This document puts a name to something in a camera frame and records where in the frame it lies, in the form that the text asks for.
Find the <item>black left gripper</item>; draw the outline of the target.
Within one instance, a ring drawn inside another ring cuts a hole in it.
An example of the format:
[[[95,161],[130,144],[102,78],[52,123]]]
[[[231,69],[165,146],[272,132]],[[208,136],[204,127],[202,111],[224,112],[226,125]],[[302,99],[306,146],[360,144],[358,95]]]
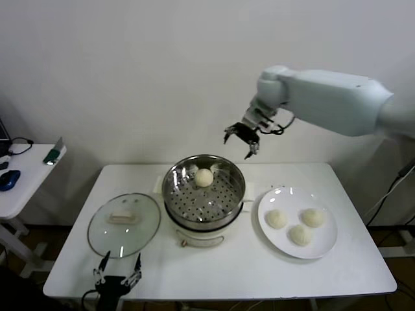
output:
[[[104,270],[110,258],[111,251],[108,251],[100,261],[98,268],[93,269],[95,289],[100,294],[128,294],[130,287],[134,287],[142,278],[141,254],[137,256],[133,272],[127,276],[104,276]]]

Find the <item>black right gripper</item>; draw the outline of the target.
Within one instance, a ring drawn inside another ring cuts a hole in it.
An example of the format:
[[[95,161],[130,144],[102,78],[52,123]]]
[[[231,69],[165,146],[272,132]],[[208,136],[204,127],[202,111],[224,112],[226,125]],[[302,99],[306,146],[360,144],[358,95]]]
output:
[[[256,155],[259,151],[259,136],[256,133],[256,130],[251,129],[247,125],[237,122],[224,130],[224,140],[223,143],[226,144],[228,139],[236,135],[239,139],[248,143],[249,151],[244,159],[249,159],[252,156]]]

